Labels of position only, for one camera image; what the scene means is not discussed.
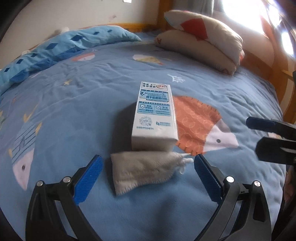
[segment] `orange and white fish print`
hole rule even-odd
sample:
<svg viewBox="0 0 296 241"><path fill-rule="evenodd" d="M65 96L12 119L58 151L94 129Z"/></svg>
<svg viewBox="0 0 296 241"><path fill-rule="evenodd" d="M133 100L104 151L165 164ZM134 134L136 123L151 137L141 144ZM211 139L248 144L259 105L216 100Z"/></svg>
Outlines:
<svg viewBox="0 0 296 241"><path fill-rule="evenodd" d="M187 96L174 96L179 141L177 146L193 156L211 150L238 147L238 141L210 105Z"/></svg>

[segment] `white box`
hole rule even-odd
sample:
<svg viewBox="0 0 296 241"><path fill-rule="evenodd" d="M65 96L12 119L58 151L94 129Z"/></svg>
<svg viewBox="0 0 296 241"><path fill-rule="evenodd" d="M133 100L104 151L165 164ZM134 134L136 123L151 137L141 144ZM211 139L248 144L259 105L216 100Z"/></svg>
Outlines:
<svg viewBox="0 0 296 241"><path fill-rule="evenodd" d="M141 82L131 141L133 150L173 149L178 130L170 85Z"/></svg>

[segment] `metal screw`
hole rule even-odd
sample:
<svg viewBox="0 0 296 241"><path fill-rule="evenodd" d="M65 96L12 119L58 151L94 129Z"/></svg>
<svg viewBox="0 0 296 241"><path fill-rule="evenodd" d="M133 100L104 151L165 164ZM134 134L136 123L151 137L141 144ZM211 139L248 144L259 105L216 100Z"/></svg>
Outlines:
<svg viewBox="0 0 296 241"><path fill-rule="evenodd" d="M226 177L227 182L229 183L233 183L234 182L234 178L232 176L228 176Z"/></svg>
<svg viewBox="0 0 296 241"><path fill-rule="evenodd" d="M64 177L63 178L63 182L64 183L69 183L71 181L71 178L70 177Z"/></svg>
<svg viewBox="0 0 296 241"><path fill-rule="evenodd" d="M36 182L36 186L37 187L41 187L43 185L43 181L38 181L38 182Z"/></svg>
<svg viewBox="0 0 296 241"><path fill-rule="evenodd" d="M260 187L261 186L261 183L259 181L254 181L254 184L256 187Z"/></svg>

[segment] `red patch on pillow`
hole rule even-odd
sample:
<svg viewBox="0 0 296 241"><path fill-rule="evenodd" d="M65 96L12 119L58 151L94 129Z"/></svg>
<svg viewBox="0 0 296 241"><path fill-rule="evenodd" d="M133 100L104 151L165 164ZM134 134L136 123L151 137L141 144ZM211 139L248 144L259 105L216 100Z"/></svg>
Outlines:
<svg viewBox="0 0 296 241"><path fill-rule="evenodd" d="M180 24L185 32L207 39L207 30L202 18L193 18Z"/></svg>

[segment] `long blue cushion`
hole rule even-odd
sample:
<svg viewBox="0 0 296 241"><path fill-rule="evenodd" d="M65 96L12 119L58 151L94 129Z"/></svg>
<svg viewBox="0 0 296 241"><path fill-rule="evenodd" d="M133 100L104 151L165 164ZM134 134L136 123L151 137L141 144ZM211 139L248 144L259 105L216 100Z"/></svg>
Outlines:
<svg viewBox="0 0 296 241"><path fill-rule="evenodd" d="M81 50L125 41L141 39L119 26L98 26L60 34L17 58L0 71L0 95L12 84L24 81L30 74L77 55Z"/></svg>

